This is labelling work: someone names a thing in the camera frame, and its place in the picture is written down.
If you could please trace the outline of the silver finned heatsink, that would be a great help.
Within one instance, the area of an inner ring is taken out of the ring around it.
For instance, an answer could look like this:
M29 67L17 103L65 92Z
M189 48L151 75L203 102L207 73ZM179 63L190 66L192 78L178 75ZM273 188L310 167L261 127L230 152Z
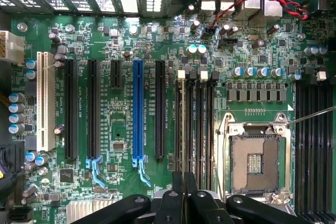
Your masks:
M67 224L71 224L115 202L117 202L115 199L72 200L66 207Z

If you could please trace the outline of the black power connector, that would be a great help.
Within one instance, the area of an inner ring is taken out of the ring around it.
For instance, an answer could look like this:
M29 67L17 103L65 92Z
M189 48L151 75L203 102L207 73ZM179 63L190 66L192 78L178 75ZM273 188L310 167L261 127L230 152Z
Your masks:
M0 201L14 194L14 204L20 205L25 189L24 161L24 141L0 145Z

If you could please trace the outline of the white power connector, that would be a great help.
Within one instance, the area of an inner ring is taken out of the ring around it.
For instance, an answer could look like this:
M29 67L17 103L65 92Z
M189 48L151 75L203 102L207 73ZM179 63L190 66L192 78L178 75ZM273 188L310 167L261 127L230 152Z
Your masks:
M0 60L24 66L25 40L9 31L0 30Z

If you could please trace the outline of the blue long expansion slot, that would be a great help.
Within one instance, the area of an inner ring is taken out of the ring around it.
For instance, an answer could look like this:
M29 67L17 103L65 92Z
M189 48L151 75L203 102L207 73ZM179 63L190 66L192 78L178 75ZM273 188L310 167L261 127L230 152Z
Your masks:
M133 153L132 166L138 169L141 182L151 187L144 162L144 68L142 60L133 61Z

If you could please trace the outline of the black short expansion slot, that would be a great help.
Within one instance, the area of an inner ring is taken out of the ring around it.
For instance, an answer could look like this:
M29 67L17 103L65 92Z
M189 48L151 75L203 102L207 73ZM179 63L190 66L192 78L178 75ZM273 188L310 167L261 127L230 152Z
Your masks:
M123 87L122 61L111 61L111 88L121 89Z

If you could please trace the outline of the large silver port block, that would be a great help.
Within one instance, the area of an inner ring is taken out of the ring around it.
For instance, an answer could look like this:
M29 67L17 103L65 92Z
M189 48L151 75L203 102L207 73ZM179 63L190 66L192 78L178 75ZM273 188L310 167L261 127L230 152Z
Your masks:
M261 10L265 17L280 18L282 17L282 6L278 1L262 0Z
M248 20L250 16L260 10L260 0L246 0L241 5L240 15L242 20Z

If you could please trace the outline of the RAM slot with black latches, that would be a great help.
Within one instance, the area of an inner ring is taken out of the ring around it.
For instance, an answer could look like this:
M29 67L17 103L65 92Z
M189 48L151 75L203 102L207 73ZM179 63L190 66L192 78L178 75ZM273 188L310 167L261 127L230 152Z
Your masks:
M326 212L329 210L329 114L323 113L319 116L318 123L320 129L320 150L319 150L319 203L318 215L323 224L329 223Z
M188 172L193 172L193 125L194 125L194 87L196 71L190 71L186 88L186 157Z
M207 189L213 190L213 164L214 164L214 93L215 87L219 81L219 72L213 71L211 78L207 82L207 154L208 154L208 166L207 166Z
M296 100L295 100L295 116L299 119L309 115L307 108L308 85L314 84L311 78L315 77L315 69L311 66L303 67L301 71L301 79L296 81ZM295 124L295 148L296 148L296 179L295 179L295 211L299 217L313 222L313 219L307 213L307 120Z

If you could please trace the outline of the silver CPU socket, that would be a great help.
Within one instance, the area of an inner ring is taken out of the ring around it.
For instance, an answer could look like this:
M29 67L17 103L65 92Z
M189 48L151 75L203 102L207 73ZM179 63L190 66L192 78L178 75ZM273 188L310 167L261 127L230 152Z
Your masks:
M261 122L239 121L226 113L230 114L226 199L244 195L265 203L264 193L283 188L292 194L292 134L285 113L278 112L272 121Z

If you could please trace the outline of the green Dell motherboard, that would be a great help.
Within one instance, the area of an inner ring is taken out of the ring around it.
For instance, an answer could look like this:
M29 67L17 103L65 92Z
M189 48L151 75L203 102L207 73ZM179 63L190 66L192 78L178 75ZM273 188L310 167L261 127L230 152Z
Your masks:
M67 224L66 207L72 200L121 200L133 194L151 199L171 190L175 170L175 82L185 71L185 172L186 88L190 71L196 71L194 87L193 174L197 183L196 84L200 69L219 72L214 93L214 197L220 199L217 178L217 129L226 112L243 122L272 121L284 112L296 120L296 81L305 66L333 106L336 86L336 17L322 14L300 21L285 16L267 25L246 20L211 19L178 15L169 19L76 16L16 16L11 33L24 38L24 66L12 66L12 93L8 97L9 132L13 141L25 142L25 189L20 205L14 205L11 223ZM56 146L36 150L37 53L54 56L56 71ZM78 157L65 158L64 68L67 59L77 61ZM87 160L87 62L100 62L100 155L97 185L86 167ZM111 88L111 61L122 61L123 87ZM144 68L144 168L151 187L141 182L132 166L133 153L133 61ZM155 62L165 61L166 105L164 158L155 157ZM329 114L329 217L332 200L332 114Z

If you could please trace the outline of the white PCI expansion slot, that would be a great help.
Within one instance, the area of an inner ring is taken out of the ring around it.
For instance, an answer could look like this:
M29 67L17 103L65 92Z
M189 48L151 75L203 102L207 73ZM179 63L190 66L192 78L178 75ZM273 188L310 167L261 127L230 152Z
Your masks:
M56 123L56 71L54 56L49 52L37 53L36 95L36 150L50 151L55 148Z

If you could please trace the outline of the black long expansion slot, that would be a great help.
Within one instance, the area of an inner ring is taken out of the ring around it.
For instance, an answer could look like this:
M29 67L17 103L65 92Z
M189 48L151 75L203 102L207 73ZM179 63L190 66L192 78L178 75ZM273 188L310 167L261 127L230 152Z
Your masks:
M101 188L106 185L98 176L100 174L99 165L102 163L100 155L100 62L88 60L87 62L87 117L88 117L88 136L87 136L87 160L86 167L91 169L93 181Z
M166 105L165 61L155 62L155 157L164 158L165 105Z
M64 68L65 158L78 157L78 74L77 61L67 59Z

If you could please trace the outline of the small silver USB port block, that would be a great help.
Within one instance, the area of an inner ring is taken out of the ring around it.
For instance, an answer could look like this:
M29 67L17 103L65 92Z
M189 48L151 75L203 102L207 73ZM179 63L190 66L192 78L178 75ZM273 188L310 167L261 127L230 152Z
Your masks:
M231 7L233 5L235 0L219 0L219 9L220 11L228 10L228 13L231 14L234 12L235 8Z
M216 0L201 0L201 11L204 13L214 13L216 11Z

